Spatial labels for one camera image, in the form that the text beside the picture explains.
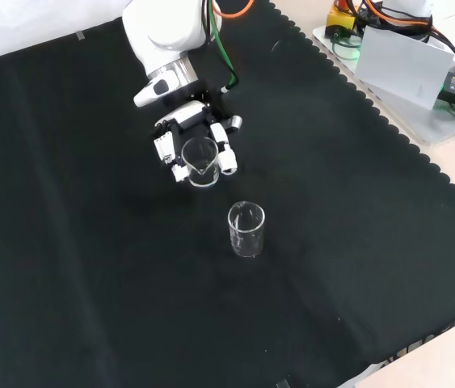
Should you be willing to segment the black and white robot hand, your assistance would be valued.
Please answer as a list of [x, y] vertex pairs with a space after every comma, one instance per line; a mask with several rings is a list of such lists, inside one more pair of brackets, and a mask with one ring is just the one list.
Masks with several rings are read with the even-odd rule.
[[232, 115], [221, 99], [205, 92], [156, 123], [154, 146], [177, 182], [208, 188], [219, 174], [237, 171], [228, 135], [241, 127], [241, 116]]

